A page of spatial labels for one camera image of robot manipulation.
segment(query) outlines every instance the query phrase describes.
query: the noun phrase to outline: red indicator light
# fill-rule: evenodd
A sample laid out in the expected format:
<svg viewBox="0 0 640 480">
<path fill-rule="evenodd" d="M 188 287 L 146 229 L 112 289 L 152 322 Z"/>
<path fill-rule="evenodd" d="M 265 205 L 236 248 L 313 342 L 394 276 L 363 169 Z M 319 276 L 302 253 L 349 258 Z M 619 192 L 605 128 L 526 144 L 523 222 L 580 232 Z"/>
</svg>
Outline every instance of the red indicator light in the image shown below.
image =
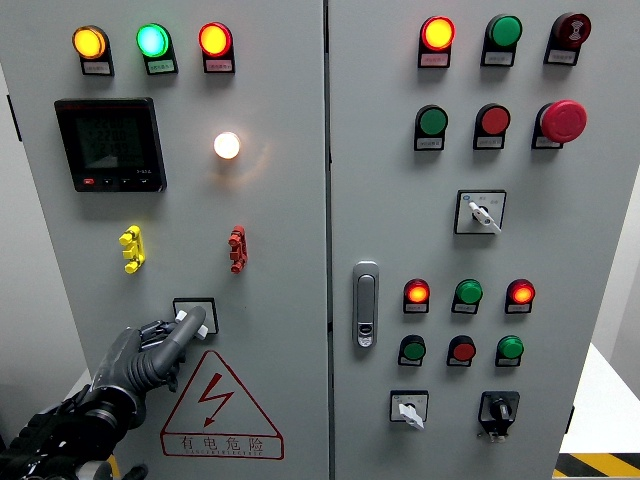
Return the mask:
<svg viewBox="0 0 640 480">
<path fill-rule="evenodd" d="M 556 19 L 551 30 L 564 48 L 575 49 L 591 34 L 591 20 L 584 13 L 565 13 Z"/>
<path fill-rule="evenodd" d="M 221 57 L 231 48 L 231 32 L 222 23 L 208 23 L 198 35 L 200 48 L 210 57 Z"/>
<path fill-rule="evenodd" d="M 567 143 L 587 126 L 587 111 L 574 100 L 560 100 L 547 108 L 540 119 L 542 134 L 552 142 Z"/>
<path fill-rule="evenodd" d="M 518 305 L 525 305 L 533 301 L 536 291 L 528 280 L 516 280 L 509 285 L 509 297 Z"/>
<path fill-rule="evenodd" d="M 480 121 L 482 129 L 489 135 L 499 135 L 503 133 L 510 122 L 511 117 L 507 109 L 499 106 L 491 107 L 485 111 Z"/>
<path fill-rule="evenodd" d="M 429 294 L 429 285 L 424 280 L 411 280 L 404 287 L 404 296 L 411 303 L 424 303 L 429 299 Z"/>
<path fill-rule="evenodd" d="M 422 43 L 430 50 L 446 50 L 453 43 L 456 27 L 447 17 L 431 17 L 422 26 Z"/>
</svg>

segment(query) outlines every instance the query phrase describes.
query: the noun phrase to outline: red push button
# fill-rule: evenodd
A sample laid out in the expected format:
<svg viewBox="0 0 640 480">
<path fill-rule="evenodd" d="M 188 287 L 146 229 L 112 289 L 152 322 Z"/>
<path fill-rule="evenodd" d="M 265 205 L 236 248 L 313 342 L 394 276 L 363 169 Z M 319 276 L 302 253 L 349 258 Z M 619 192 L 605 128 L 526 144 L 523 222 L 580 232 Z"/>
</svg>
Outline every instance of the red push button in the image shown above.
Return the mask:
<svg viewBox="0 0 640 480">
<path fill-rule="evenodd" d="M 587 111 L 574 100 L 560 100 L 550 105 L 540 119 L 542 134 L 552 142 L 575 140 L 587 126 Z"/>
</svg>

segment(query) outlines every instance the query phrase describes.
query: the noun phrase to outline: white wall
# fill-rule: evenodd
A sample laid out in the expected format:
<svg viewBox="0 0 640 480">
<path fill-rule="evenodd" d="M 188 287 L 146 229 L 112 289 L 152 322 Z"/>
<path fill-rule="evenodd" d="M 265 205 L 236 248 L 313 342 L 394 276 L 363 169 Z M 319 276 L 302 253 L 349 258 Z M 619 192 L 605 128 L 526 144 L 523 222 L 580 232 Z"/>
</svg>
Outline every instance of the white wall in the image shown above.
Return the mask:
<svg viewBox="0 0 640 480">
<path fill-rule="evenodd" d="M 86 362 L 6 95 L 0 67 L 0 434 L 8 444 L 64 398 Z"/>
</svg>

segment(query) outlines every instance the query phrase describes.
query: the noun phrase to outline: red triangle warning symbol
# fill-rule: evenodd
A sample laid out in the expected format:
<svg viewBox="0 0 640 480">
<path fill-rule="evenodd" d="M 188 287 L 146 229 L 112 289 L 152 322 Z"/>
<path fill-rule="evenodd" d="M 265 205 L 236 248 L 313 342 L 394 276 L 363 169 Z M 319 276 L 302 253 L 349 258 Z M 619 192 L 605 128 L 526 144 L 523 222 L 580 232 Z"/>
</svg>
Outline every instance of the red triangle warning symbol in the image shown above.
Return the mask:
<svg viewBox="0 0 640 480">
<path fill-rule="evenodd" d="M 200 359 L 160 439 L 166 456 L 284 458 L 282 435 L 213 350 Z"/>
</svg>

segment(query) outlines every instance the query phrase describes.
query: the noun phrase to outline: illuminated green light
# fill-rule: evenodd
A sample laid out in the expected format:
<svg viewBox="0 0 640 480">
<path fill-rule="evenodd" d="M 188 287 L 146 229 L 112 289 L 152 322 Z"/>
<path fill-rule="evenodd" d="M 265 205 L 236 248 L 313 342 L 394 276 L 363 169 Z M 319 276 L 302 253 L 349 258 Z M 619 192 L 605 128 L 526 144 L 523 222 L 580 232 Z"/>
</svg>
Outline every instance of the illuminated green light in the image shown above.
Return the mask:
<svg viewBox="0 0 640 480">
<path fill-rule="evenodd" d="M 138 48 L 147 57 L 161 57 L 169 50 L 169 34 L 155 23 L 140 27 L 136 40 Z"/>
</svg>

